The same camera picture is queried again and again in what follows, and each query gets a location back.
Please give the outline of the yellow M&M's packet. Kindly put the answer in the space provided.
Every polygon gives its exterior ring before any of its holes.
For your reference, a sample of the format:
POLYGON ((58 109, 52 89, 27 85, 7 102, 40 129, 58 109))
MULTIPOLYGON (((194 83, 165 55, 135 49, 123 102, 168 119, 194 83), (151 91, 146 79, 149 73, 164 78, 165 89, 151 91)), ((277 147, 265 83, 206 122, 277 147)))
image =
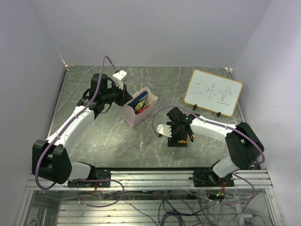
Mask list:
POLYGON ((186 144, 186 143, 188 143, 190 141, 191 141, 190 139, 188 139, 188 140, 178 140, 178 143, 179 144, 186 144))

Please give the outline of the blue Burts chips bag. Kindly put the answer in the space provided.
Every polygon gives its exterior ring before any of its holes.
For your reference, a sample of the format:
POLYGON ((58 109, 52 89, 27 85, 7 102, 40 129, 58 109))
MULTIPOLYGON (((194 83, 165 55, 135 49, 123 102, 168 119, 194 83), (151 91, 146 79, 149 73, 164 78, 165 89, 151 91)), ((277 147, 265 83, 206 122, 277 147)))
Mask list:
POLYGON ((146 96, 148 92, 142 92, 138 97, 136 97, 131 103, 128 104, 130 107, 135 107, 138 103, 140 103, 146 96))

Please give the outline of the green snack packet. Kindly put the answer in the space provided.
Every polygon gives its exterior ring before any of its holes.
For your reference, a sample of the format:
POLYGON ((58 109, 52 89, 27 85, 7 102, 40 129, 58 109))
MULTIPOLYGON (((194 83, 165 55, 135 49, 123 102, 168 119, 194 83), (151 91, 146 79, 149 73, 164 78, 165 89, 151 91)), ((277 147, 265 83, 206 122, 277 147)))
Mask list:
POLYGON ((140 101, 140 102, 134 107, 134 110, 135 110, 135 111, 138 111, 138 110, 140 110, 141 108, 143 108, 144 105, 145 105, 145 100, 142 100, 142 101, 140 101))

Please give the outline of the red snack packet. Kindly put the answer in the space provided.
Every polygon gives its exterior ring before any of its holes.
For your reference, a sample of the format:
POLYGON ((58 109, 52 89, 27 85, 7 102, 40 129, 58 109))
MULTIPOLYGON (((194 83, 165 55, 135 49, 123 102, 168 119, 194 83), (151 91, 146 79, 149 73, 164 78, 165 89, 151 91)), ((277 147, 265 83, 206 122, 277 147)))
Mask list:
POLYGON ((144 108, 141 108, 135 114, 138 115, 138 114, 142 113, 143 111, 145 111, 147 108, 149 108, 149 106, 145 106, 144 108))

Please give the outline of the white paper bag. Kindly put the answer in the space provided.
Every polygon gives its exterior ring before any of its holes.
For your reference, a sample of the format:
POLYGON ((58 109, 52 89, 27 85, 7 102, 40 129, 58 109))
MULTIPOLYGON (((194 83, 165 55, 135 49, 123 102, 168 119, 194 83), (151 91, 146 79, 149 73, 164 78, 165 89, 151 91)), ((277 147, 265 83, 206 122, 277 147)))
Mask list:
POLYGON ((124 120, 133 128, 153 112, 158 97, 148 87, 144 87, 132 98, 123 106, 123 112, 124 120))

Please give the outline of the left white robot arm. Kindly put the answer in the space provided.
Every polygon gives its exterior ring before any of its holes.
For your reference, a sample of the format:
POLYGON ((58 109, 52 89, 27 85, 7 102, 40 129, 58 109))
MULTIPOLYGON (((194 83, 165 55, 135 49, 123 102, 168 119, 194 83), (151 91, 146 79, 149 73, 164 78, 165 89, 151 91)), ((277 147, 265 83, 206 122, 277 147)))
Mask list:
POLYGON ((43 178, 54 184, 77 180, 85 187, 91 187, 99 178, 96 167, 82 162, 71 162, 68 152, 82 131, 98 115, 106 113, 105 105, 113 103, 123 106, 132 100, 124 83, 127 72, 121 70, 108 77, 106 74, 93 75, 88 88, 78 101, 68 120, 46 140, 37 140, 32 146, 32 173, 36 184, 43 178))

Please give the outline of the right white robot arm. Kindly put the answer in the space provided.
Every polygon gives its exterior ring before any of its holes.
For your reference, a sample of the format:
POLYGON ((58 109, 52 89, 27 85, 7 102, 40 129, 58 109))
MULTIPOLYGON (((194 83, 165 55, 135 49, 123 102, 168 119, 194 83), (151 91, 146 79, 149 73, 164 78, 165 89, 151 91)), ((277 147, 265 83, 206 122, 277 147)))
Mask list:
POLYGON ((218 160, 210 168, 208 183, 218 186, 224 177, 237 170, 247 170, 259 157, 264 160, 264 147, 249 124, 226 124, 209 120, 199 114, 184 114, 174 107, 167 114, 169 121, 157 132, 167 137, 168 147, 187 147, 194 135, 203 135, 224 143, 228 156, 218 160))

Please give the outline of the whiteboard with yellow frame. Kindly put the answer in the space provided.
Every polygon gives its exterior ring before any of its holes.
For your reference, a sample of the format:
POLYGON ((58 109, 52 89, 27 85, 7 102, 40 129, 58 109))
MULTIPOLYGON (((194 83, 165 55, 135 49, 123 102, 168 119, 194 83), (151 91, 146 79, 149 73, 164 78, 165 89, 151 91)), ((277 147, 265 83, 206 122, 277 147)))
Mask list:
POLYGON ((240 81, 196 69, 192 72, 184 102, 231 117, 242 88, 240 81))

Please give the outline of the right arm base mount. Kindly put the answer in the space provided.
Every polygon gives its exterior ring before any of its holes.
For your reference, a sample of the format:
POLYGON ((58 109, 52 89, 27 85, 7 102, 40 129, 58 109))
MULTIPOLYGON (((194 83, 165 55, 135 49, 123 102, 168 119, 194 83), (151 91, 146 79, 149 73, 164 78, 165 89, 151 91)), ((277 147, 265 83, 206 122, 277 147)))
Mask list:
POLYGON ((218 177, 211 168, 196 168, 193 170, 192 180, 195 187, 233 187, 234 181, 232 174, 223 178, 218 177))

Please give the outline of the aluminium frame rail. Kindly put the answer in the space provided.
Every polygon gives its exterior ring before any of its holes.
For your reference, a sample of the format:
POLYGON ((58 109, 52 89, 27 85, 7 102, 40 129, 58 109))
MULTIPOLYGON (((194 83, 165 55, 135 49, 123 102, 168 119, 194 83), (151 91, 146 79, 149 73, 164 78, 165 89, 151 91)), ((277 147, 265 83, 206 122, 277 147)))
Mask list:
MULTIPOLYGON (((232 181, 234 186, 228 189, 272 188, 267 170, 240 170, 232 181)), ((193 171, 113 171, 111 179, 121 182, 126 191, 146 190, 196 190, 194 182, 189 179, 193 171)))

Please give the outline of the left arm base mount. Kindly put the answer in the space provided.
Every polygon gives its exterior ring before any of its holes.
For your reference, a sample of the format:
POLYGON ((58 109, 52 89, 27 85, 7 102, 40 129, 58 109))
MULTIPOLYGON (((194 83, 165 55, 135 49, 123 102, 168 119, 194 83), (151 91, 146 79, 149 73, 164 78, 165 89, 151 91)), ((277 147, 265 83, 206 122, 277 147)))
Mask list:
POLYGON ((108 188, 110 186, 111 172, 109 169, 105 168, 92 168, 87 180, 105 180, 105 182, 84 182, 78 180, 69 180, 69 188, 90 188, 90 187, 100 187, 108 188))

